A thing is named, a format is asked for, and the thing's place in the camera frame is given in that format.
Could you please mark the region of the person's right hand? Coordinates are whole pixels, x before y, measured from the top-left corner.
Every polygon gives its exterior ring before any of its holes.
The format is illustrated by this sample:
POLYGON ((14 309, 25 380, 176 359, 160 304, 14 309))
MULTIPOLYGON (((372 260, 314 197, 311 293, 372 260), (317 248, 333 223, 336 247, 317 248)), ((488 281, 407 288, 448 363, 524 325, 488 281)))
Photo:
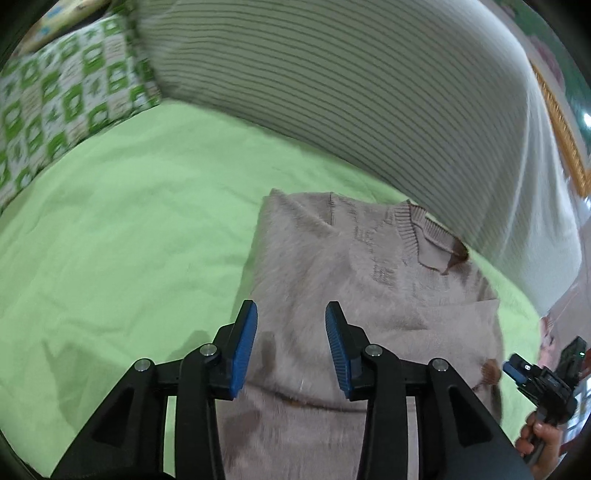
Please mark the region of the person's right hand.
POLYGON ((531 436, 539 438, 545 444, 537 462, 530 467, 535 480, 544 480, 559 465, 562 431, 555 426, 541 422, 536 413, 531 412, 515 441, 515 448, 522 457, 530 455, 534 451, 534 445, 529 441, 531 436))

